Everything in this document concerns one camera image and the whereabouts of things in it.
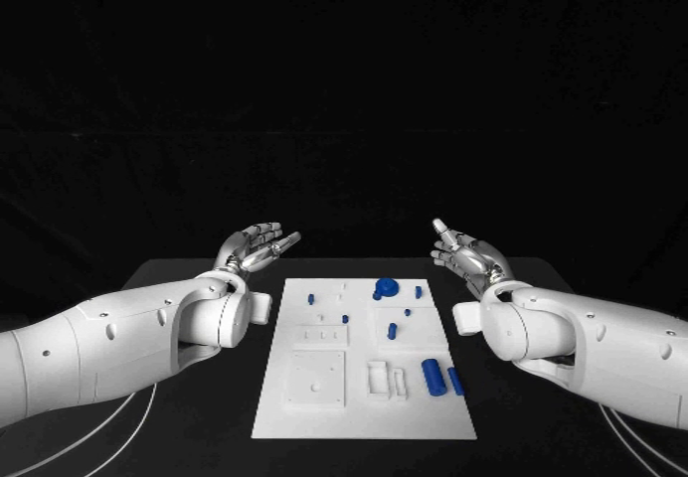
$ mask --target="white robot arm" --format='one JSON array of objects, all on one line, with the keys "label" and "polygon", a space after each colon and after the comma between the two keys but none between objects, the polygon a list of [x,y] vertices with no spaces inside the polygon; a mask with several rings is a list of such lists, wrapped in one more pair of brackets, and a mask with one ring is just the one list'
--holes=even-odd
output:
[{"label": "white robot arm", "polygon": [[453,308],[460,335],[482,331],[498,357],[525,372],[625,414],[688,429],[688,323],[516,281],[488,243],[439,219],[433,226],[434,262],[479,300]]},{"label": "white robot arm", "polygon": [[245,278],[302,238],[270,242],[281,233],[279,223],[251,226],[193,279],[103,295],[0,333],[0,428],[136,393],[238,345],[248,322],[267,323],[273,301]]}]

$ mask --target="black table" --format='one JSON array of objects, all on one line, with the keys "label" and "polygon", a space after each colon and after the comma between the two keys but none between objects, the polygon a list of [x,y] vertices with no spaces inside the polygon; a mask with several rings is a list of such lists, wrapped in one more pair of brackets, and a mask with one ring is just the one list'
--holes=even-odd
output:
[{"label": "black table", "polygon": [[[534,286],[571,291],[538,258],[511,258],[516,276]],[[192,278],[212,259],[152,260],[124,289]],[[466,390],[478,441],[251,439],[270,348],[287,278],[426,278],[440,311],[453,362]],[[238,348],[195,364],[157,385],[143,428],[107,476],[387,476],[648,475],[606,427],[597,405],[501,361],[482,335],[460,337],[452,306],[473,300],[463,280],[431,258],[281,258],[254,273],[251,290],[273,295],[270,324],[251,325]],[[152,387],[108,426],[72,452],[29,475],[87,475],[136,429]],[[17,422],[0,438],[0,475],[23,469],[77,441],[124,398],[58,409]],[[682,431],[629,419],[641,435],[685,454]]]}]

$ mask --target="cable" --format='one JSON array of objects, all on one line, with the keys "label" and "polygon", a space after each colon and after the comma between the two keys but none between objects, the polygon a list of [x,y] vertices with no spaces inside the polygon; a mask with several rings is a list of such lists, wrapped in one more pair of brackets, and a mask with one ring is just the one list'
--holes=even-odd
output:
[{"label": "cable", "polygon": [[[153,402],[153,396],[154,396],[154,389],[157,387],[157,384],[153,385],[153,394],[150,395],[150,403],[147,405],[147,408],[150,408],[150,404]],[[4,477],[19,477],[20,475],[26,474],[28,472],[30,472],[32,470],[36,470],[39,467],[43,467],[49,462],[52,462],[58,457],[61,457],[61,455],[66,454],[75,447],[78,447],[79,445],[84,444],[84,442],[94,436],[94,434],[107,426],[108,422],[111,422],[111,420],[116,418],[116,416],[118,415],[120,411],[124,409],[126,405],[128,404],[128,402],[131,401],[133,397],[136,396],[136,393],[133,393],[128,398],[126,399],[126,401],[121,403],[121,406],[118,407],[117,411],[113,413],[113,415],[108,417],[108,419],[104,421],[104,423],[90,432],[90,434],[87,434],[69,447],[66,447],[65,449],[62,449],[56,454],[53,454],[48,459],[42,460],[38,464],[32,465],[30,467],[28,467],[26,469],[22,469],[19,470],[17,472],[13,472],[12,474],[7,474]],[[116,458],[116,456],[118,455],[118,453],[121,452],[121,449],[118,450],[117,454],[114,455],[114,457],[111,458],[111,460]],[[101,468],[108,464],[108,462],[90,474],[94,475],[95,472],[98,472],[101,470]]]},{"label": "cable", "polygon": [[153,405],[153,398],[154,398],[154,390],[157,389],[157,383],[153,385],[153,393],[150,394],[150,401],[147,402],[147,409],[146,409],[146,414],[143,415],[143,418],[140,419],[140,423],[139,423],[139,427],[136,428],[136,431],[133,432],[133,435],[131,437],[128,438],[128,441],[124,443],[124,445],[121,446],[121,448],[118,449],[118,451],[113,454],[113,457],[101,464],[101,467],[98,467],[97,470],[94,470],[88,475],[87,477],[91,477],[110,463],[111,461],[116,459],[116,457],[118,456],[118,454],[124,451],[124,448],[128,446],[128,443],[131,442],[133,438],[136,437],[137,433],[139,433],[139,430],[140,430],[140,427],[143,426],[143,423],[146,421],[146,418],[147,418],[147,412],[150,411],[150,406]]},{"label": "cable", "polygon": [[630,426],[626,424],[626,421],[620,418],[620,415],[616,413],[616,410],[610,409],[612,414],[620,421],[620,424],[626,428],[630,435],[635,437],[635,440],[645,446],[645,448],[666,462],[684,475],[688,475],[688,470],[685,470],[674,461],[671,461],[656,450],[655,448],[642,440],[641,436],[633,432]]},{"label": "cable", "polygon": [[645,462],[645,460],[642,459],[642,457],[638,455],[638,452],[633,450],[633,448],[630,447],[630,444],[626,442],[626,439],[623,438],[623,436],[620,435],[620,432],[617,431],[616,429],[616,426],[613,425],[613,422],[612,420],[609,419],[609,416],[606,415],[606,410],[604,408],[602,407],[602,404],[597,404],[599,405],[599,408],[602,409],[602,414],[604,415],[604,419],[606,419],[606,422],[609,423],[610,427],[612,427],[612,430],[613,432],[616,433],[616,436],[619,437],[620,441],[623,442],[623,445],[628,447],[628,450],[630,451],[630,453],[635,455],[635,458],[639,460],[641,464],[645,466],[645,468],[649,470],[649,472],[652,473],[652,475],[655,477],[662,477],[656,472],[655,470],[652,469],[652,467],[648,465],[648,463]]}]

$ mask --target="white board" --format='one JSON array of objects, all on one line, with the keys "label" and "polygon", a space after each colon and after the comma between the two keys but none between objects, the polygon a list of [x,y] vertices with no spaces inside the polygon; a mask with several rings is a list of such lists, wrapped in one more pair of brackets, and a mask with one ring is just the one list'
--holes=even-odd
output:
[{"label": "white board", "polygon": [[[427,281],[395,281],[398,294],[375,301],[375,279],[287,279],[254,438],[478,438],[447,374],[454,365]],[[397,323],[394,340],[387,338],[390,322]],[[427,390],[421,362],[429,358],[440,364],[447,385],[441,397]],[[369,362],[385,366],[369,367]],[[379,376],[387,376],[387,391]]]}]

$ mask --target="blue object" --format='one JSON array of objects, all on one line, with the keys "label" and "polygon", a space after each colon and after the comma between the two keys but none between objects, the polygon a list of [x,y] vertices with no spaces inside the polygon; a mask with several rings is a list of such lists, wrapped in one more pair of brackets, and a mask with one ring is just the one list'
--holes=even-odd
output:
[{"label": "blue object", "polygon": [[443,396],[447,394],[447,385],[441,377],[440,365],[437,360],[426,360],[421,364],[423,374],[426,375],[427,390],[431,396]]},{"label": "blue object", "polygon": [[449,378],[452,379],[452,384],[454,385],[456,396],[463,396],[463,386],[459,381],[459,375],[456,374],[456,370],[454,368],[450,368],[447,371]]},{"label": "blue object", "polygon": [[381,278],[375,283],[375,294],[394,296],[398,293],[398,283],[391,278]]}]

